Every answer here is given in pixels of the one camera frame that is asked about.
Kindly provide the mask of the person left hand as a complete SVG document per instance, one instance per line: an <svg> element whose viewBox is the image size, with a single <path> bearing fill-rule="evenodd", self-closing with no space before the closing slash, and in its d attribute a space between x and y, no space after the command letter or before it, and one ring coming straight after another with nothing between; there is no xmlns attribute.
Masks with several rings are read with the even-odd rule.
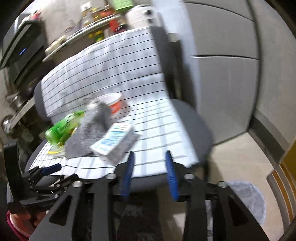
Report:
<svg viewBox="0 0 296 241"><path fill-rule="evenodd" d="M34 226L38 226L45 215L45 211L34 214L34 224L31 224L30 222L30 219L32 217L29 213L10 214L10 221L13 224L14 228L17 229L17 231L22 231L31 235L35 230Z"/></svg>

